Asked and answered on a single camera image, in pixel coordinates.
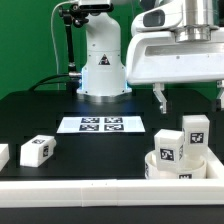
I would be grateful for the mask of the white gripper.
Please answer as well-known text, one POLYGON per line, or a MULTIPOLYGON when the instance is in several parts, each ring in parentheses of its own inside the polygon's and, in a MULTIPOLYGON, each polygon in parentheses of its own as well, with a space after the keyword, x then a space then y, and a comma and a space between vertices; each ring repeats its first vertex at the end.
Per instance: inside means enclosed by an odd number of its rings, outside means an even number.
POLYGON ((153 84, 153 93, 167 113, 163 83, 218 81, 215 109, 224 111, 224 28, 211 32, 205 42, 175 41, 170 31, 135 35, 126 56, 126 78, 130 85, 153 84))

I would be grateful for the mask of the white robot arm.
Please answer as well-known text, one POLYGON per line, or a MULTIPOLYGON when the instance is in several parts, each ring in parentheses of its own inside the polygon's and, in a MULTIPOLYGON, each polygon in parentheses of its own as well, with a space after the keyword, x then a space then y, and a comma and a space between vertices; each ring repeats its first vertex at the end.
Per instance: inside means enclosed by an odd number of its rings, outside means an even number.
POLYGON ((224 28, 215 24, 213 0, 146 0, 132 22, 126 64, 120 61, 120 27, 108 11, 126 0, 79 0, 89 19, 82 93, 117 96, 129 85, 152 85, 167 111, 167 83, 224 80, 224 28))

